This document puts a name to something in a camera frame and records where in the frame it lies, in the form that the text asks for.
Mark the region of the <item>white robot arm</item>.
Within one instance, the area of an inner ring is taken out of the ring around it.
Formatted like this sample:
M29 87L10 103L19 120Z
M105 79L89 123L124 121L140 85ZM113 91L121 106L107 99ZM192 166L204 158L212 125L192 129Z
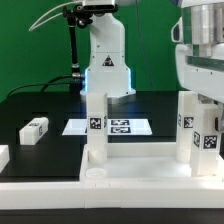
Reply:
M224 104L224 0L176 0L181 17L172 28L175 62L182 87ZM118 0L83 0L91 26L88 87L96 88L110 66L124 63L124 37L112 26Z

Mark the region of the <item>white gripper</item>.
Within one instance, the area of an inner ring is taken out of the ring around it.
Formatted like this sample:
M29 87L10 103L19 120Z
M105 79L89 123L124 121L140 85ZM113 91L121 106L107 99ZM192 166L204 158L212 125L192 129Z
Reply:
M224 103L224 44L213 46L211 57L194 56L189 45L178 44L175 61L183 88ZM215 130L224 132L224 111L215 118Z

